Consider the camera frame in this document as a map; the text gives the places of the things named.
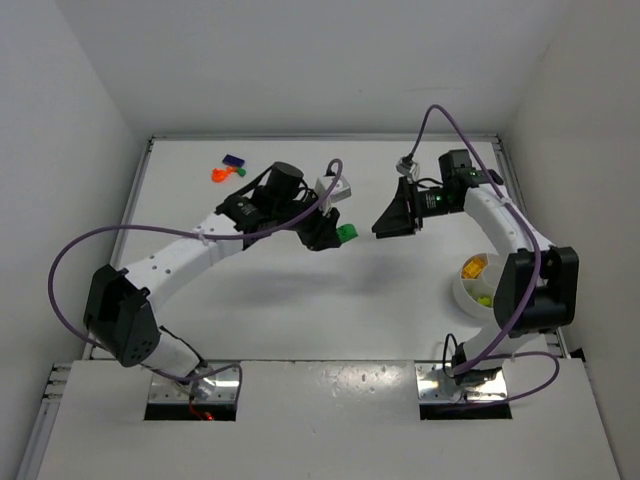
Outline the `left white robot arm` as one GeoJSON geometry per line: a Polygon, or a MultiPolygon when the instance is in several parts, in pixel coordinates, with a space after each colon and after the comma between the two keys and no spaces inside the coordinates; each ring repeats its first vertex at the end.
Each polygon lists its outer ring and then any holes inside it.
{"type": "Polygon", "coordinates": [[[330,196],[342,170],[342,161],[332,160],[311,189],[297,167],[275,162],[161,250],[120,269],[100,267],[90,284],[86,328],[125,368],[142,366],[180,383],[193,381],[205,361],[158,324],[158,311],[208,269],[278,231],[295,232],[311,251],[340,247],[339,212],[330,196]]]}

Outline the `orange lego piece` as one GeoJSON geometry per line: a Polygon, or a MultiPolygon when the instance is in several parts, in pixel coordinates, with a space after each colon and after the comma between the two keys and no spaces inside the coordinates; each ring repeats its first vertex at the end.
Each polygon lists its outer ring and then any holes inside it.
{"type": "Polygon", "coordinates": [[[226,168],[214,168],[211,172],[211,180],[214,183],[224,182],[230,175],[236,172],[235,167],[227,166],[226,168]]]}

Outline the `yellow long lego brick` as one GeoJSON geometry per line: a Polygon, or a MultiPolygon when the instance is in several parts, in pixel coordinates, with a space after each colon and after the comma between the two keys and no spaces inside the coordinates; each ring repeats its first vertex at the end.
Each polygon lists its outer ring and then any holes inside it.
{"type": "Polygon", "coordinates": [[[476,279],[488,265],[486,256],[474,256],[469,259],[461,269],[463,279],[476,279]]]}

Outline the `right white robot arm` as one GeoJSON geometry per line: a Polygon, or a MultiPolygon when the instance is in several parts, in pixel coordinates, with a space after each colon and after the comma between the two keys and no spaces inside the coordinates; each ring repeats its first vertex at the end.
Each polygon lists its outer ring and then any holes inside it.
{"type": "Polygon", "coordinates": [[[426,218],[464,212],[502,257],[492,320],[456,347],[445,370],[462,384],[497,371],[533,336],[573,321],[579,257],[574,248],[559,247],[537,232],[499,174],[468,151],[451,150],[438,164],[440,180],[421,189],[412,155],[398,161],[398,187],[372,231],[379,239],[413,235],[426,218]]]}

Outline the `green square lego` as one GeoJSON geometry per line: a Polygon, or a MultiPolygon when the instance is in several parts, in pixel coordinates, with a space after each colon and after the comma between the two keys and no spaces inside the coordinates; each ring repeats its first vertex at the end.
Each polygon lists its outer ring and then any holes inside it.
{"type": "Polygon", "coordinates": [[[358,237],[358,232],[353,224],[344,224],[336,229],[338,240],[341,244],[347,243],[358,237]]]}

